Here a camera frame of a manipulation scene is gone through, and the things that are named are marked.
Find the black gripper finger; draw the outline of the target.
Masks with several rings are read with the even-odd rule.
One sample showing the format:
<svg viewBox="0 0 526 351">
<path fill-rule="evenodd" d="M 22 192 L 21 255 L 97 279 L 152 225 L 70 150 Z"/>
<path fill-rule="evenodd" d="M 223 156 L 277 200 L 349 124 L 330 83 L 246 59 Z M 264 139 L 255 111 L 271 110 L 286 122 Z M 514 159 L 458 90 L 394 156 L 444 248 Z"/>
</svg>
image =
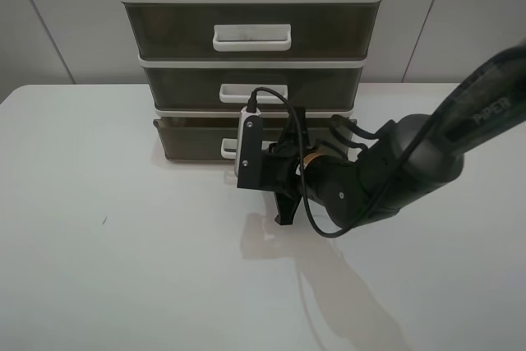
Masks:
<svg viewBox="0 0 526 351">
<path fill-rule="evenodd" d="M 302 201 L 301 193 L 293 188 L 286 192 L 275 192 L 274 198 L 278 212 L 275 222 L 281 226 L 291 225 Z"/>
<path fill-rule="evenodd" d="M 307 129 L 306 110 L 304 107 L 289 107 L 288 119 L 279 136 L 279 148 L 310 150 L 313 147 Z"/>
</svg>

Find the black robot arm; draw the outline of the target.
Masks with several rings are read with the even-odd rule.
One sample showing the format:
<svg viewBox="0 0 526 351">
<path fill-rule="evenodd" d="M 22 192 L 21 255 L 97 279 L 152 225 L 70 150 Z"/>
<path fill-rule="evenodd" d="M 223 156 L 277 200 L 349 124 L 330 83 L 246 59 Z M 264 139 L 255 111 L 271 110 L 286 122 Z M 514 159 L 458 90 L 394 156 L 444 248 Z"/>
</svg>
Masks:
<svg viewBox="0 0 526 351">
<path fill-rule="evenodd" d="M 331 135 L 354 146 L 355 160 L 323 153 L 290 123 L 284 142 L 265 154 L 260 189 L 275 194 L 278 221 L 290 224 L 300 202 L 323 206 L 343 234 L 397 215 L 453 182 L 465 154 L 525 119 L 525 47 L 499 52 L 460 83 L 430 115 L 410 114 L 366 132 L 334 115 Z M 347 129 L 360 141 L 342 136 Z"/>
</svg>

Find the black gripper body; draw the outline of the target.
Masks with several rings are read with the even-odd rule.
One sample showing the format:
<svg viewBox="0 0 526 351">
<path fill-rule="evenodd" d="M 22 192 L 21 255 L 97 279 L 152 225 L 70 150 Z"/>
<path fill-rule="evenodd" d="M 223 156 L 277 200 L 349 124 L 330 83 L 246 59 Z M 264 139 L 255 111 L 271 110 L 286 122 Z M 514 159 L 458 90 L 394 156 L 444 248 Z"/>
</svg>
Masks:
<svg viewBox="0 0 526 351">
<path fill-rule="evenodd" d="M 321 141 L 307 147 L 306 155 L 321 151 Z M 283 193 L 285 196 L 302 196 L 299 172 L 301 159 L 298 145 L 273 145 L 272 152 L 263 151 L 259 189 L 265 192 Z M 307 195 L 324 196 L 325 179 L 307 175 Z"/>
</svg>

